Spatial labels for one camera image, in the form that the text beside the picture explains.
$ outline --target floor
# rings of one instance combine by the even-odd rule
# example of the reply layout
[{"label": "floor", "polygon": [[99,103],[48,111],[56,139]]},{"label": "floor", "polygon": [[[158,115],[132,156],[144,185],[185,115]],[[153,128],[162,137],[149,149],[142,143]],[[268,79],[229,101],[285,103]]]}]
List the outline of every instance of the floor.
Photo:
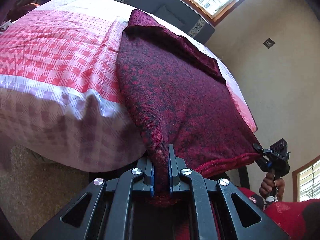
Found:
[{"label": "floor", "polygon": [[38,163],[14,146],[11,170],[0,175],[0,206],[22,240],[29,240],[87,184],[87,172]]}]

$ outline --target metal screw cap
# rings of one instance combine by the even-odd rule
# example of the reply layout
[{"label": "metal screw cap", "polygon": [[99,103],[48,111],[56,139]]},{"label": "metal screw cap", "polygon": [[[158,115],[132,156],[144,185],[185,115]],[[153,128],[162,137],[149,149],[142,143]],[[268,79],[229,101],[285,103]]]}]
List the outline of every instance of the metal screw cap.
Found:
[{"label": "metal screw cap", "polygon": [[139,168],[134,168],[131,170],[131,173],[134,175],[139,175],[142,172]]},{"label": "metal screw cap", "polygon": [[182,169],[181,172],[183,175],[190,175],[192,173],[192,170],[186,168],[186,169]]},{"label": "metal screw cap", "polygon": [[103,179],[102,178],[96,178],[94,181],[93,181],[93,184],[94,185],[101,185],[103,183]]},{"label": "metal screw cap", "polygon": [[229,185],[230,181],[228,179],[220,179],[219,183],[223,186]]}]

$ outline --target red fabric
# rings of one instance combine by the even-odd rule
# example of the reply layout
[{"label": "red fabric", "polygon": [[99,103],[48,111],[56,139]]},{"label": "red fabric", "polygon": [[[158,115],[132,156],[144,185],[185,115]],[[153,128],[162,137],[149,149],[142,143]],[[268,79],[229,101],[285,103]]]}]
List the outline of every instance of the red fabric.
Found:
[{"label": "red fabric", "polygon": [[[257,204],[257,201],[256,201],[257,195],[253,191],[251,191],[247,188],[242,188],[242,187],[240,187],[238,189],[244,195],[246,195],[253,203]],[[212,204],[211,204],[211,209],[212,209],[214,221],[216,223],[216,229],[218,231],[218,238],[221,239],[220,234],[219,234],[217,219],[216,219]],[[174,230],[174,234],[175,234],[175,238],[174,238],[175,240],[190,240],[189,220],[184,221],[180,225],[176,225],[175,230]]]},{"label": "red fabric", "polygon": [[[246,188],[239,190],[255,203],[254,192]],[[320,199],[293,203],[276,202],[264,212],[290,236],[291,240],[320,239]],[[190,239],[188,220],[175,227],[175,239]]]},{"label": "red fabric", "polygon": [[217,61],[151,16],[133,10],[117,58],[119,86],[167,189],[168,144],[205,177],[252,163],[258,143],[237,111]]}]

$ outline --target human hand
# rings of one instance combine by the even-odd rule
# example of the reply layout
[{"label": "human hand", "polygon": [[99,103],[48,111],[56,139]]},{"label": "human hand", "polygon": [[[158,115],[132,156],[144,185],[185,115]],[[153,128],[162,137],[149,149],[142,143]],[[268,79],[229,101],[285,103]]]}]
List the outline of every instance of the human hand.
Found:
[{"label": "human hand", "polygon": [[[261,183],[261,188],[259,189],[259,193],[261,197],[266,199],[267,194],[269,194],[272,191],[272,188],[275,187],[275,183],[273,182],[273,174],[271,172],[268,172],[266,174],[266,177],[263,179],[263,182]],[[278,188],[278,201],[282,201],[283,194],[284,194],[284,186],[285,182],[283,179],[277,179],[276,186]]]}]

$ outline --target maroon patterned cloth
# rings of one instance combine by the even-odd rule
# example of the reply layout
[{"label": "maroon patterned cloth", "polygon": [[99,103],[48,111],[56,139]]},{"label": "maroon patterned cloth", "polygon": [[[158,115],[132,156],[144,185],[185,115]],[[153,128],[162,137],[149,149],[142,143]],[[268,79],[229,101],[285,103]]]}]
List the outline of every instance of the maroon patterned cloth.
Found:
[{"label": "maroon patterned cloth", "polygon": [[120,91],[156,168],[168,185],[168,144],[204,177],[259,158],[217,61],[153,17],[132,11],[117,58]]}]

